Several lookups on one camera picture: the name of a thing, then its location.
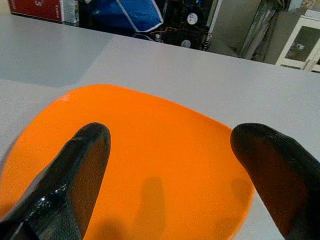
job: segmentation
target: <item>red box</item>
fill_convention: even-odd
[[[12,13],[58,22],[79,21],[78,0],[8,0]]]

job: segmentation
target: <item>orange plate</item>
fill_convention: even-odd
[[[254,188],[231,130],[159,97],[113,85],[74,89],[21,133],[0,181],[0,217],[82,126],[111,133],[111,154],[85,240],[223,240]]]

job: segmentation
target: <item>white table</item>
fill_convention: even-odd
[[[109,83],[235,127],[267,124],[320,159],[320,74],[19,16],[0,16],[0,157],[46,105]],[[256,194],[237,240],[283,239]]]

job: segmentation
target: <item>white label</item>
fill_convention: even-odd
[[[184,48],[190,48],[191,47],[191,42],[188,39],[185,39],[181,42],[181,47]]]
[[[190,13],[186,18],[186,21],[188,22],[188,24],[194,25],[198,22],[198,15],[195,13]]]

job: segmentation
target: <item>blue fabric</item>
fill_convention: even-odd
[[[147,32],[163,23],[152,0],[96,0],[94,5],[93,17],[109,27]]]

